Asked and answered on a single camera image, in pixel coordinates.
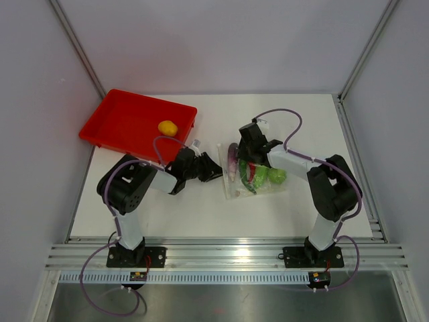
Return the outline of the dark green fake cucumber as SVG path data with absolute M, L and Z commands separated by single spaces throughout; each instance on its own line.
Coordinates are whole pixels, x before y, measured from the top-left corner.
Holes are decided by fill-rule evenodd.
M 247 168 L 249 168 L 250 170 L 251 169 L 255 170 L 255 165 L 252 163 L 248 163 L 242 159 L 239 159 L 238 167 L 239 167 L 239 176 L 241 179 L 241 183 L 248 191 L 256 195 L 257 194 L 256 190 L 254 189 L 253 185 L 249 182 L 249 179 L 247 178 Z

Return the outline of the clear zip top bag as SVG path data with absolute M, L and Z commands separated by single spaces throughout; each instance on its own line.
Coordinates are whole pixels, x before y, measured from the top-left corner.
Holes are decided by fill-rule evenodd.
M 227 199 L 240 199 L 286 190 L 285 170 L 268 168 L 238 158 L 238 143 L 217 145 L 223 169 L 223 188 Z

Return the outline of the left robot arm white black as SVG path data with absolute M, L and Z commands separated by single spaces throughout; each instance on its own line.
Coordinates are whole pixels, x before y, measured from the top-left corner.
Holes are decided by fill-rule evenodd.
M 97 193 L 113 215 L 117 240 L 108 242 L 109 268 L 163 268 L 166 249 L 147 247 L 139 224 L 137 208 L 146 192 L 155 189 L 169 195 L 181 192 L 186 182 L 197 178 L 209 182 L 223 175 L 223 169 L 203 152 L 179 150 L 165 169 L 129 154 L 100 179 Z

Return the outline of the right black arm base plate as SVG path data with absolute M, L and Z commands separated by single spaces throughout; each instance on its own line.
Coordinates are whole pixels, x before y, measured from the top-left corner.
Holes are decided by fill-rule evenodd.
M 284 247 L 279 257 L 286 268 L 344 268 L 343 253 L 338 246 L 327 250 L 310 253 L 304 246 Z

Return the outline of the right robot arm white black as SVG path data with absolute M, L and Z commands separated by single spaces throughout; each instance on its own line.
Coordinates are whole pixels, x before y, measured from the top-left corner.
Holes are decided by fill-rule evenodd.
M 319 160 L 287 149 L 279 140 L 267 140 L 256 122 L 239 129 L 240 160 L 284 170 L 305 180 L 317 217 L 303 246 L 286 246 L 280 258 L 286 268 L 342 268 L 345 266 L 338 234 L 352 210 L 362 206 L 362 192 L 347 162 L 337 154 Z

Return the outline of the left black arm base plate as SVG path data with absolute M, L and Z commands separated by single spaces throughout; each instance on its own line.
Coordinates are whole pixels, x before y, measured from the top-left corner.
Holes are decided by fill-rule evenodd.
M 122 246 L 109 248 L 106 266 L 108 268 L 163 268 L 166 261 L 164 247 L 144 247 L 127 250 Z

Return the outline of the purple fake eggplant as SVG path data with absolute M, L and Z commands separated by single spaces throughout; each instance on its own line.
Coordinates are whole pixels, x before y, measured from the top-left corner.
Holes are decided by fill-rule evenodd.
M 228 147 L 228 153 L 227 153 L 227 163 L 228 163 L 228 175 L 229 179 L 234 182 L 235 176 L 237 172 L 237 163 L 238 163 L 238 143 L 233 142 Z

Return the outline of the yellow fake lemon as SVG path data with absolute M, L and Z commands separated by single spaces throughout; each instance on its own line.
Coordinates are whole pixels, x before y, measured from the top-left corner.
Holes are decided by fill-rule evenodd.
M 158 130 L 163 136 L 174 137 L 178 133 L 177 125 L 170 121 L 165 120 L 158 124 Z

